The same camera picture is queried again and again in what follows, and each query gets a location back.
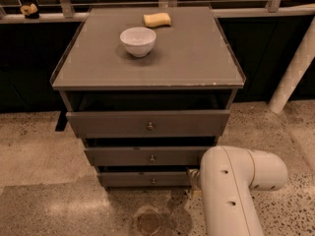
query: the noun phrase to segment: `yellow sponge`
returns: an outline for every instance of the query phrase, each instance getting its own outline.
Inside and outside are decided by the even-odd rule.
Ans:
[[[144,15],[144,21],[147,28],[170,26],[171,24],[170,17],[167,13]]]

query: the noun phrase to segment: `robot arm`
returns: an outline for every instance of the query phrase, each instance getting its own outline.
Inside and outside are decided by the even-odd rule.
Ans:
[[[238,147],[212,147],[200,169],[206,226],[211,236],[263,236],[249,189],[278,190],[287,170],[276,155]]]

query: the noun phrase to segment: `terrazzo floor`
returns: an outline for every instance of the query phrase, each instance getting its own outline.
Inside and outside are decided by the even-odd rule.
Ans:
[[[146,226],[206,235],[202,198],[189,190],[105,191],[69,125],[54,132],[58,115],[0,114],[0,236],[154,235]],[[265,235],[315,235],[315,100],[291,101],[280,115],[266,102],[233,103],[219,144],[285,162],[284,188],[252,192]]]

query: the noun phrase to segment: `drawer front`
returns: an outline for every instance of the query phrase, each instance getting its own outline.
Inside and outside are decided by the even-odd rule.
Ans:
[[[103,187],[187,187],[189,177],[180,172],[117,172],[98,173]]]
[[[229,110],[68,112],[78,138],[220,136]]]
[[[199,165],[204,147],[91,147],[85,153],[91,166]]]

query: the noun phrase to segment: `white bowl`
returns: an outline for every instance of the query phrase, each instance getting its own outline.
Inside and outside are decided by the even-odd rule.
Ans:
[[[130,28],[120,34],[126,50],[135,57],[146,56],[154,47],[157,34],[148,28]]]

